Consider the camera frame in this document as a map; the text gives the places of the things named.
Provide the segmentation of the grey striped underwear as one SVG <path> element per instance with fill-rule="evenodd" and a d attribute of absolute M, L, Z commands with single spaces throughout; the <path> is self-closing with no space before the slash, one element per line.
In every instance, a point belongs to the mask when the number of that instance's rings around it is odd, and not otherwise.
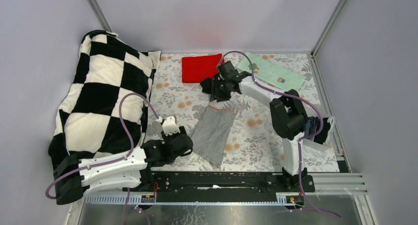
<path fill-rule="evenodd" d="M 207 160 L 214 168 L 220 168 L 223 152 L 233 126 L 236 112 L 208 106 L 192 130 L 193 152 Z"/>

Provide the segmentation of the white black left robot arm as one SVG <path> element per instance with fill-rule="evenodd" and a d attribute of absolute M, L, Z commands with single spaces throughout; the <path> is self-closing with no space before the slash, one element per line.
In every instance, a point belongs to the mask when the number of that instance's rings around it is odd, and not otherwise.
<path fill-rule="evenodd" d="M 100 159 L 78 160 L 69 156 L 54 170 L 55 196 L 48 198 L 58 205 L 81 199 L 92 192 L 110 189 L 153 189 L 155 179 L 151 169 L 172 164 L 177 157 L 192 153 L 193 142 L 184 127 L 172 135 L 162 134 L 161 140 L 149 140 L 133 149 Z"/>

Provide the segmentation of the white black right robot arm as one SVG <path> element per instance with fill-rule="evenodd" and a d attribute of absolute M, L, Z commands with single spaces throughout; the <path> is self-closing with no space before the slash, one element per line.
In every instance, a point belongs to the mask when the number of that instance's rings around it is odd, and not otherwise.
<path fill-rule="evenodd" d="M 210 94 L 211 101 L 227 101 L 231 93 L 250 96 L 269 107 L 273 131 L 282 138 L 285 159 L 281 162 L 289 173 L 283 177 L 284 188 L 294 192 L 302 185 L 299 175 L 302 161 L 298 140 L 302 138 L 308 120 L 301 98 L 296 90 L 281 93 L 262 86 L 247 71 L 239 73 L 230 61 L 217 67 L 219 73 L 200 83 L 202 92 Z"/>

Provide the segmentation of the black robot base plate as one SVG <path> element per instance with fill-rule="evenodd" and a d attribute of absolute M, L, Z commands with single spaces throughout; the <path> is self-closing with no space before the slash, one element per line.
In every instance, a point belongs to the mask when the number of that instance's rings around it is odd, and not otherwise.
<path fill-rule="evenodd" d="M 132 187 L 134 192 L 178 192 L 197 188 L 246 188 L 258 189 L 262 193 L 299 193 L 299 177 L 287 172 L 213 172 L 213 171 L 154 171 Z"/>

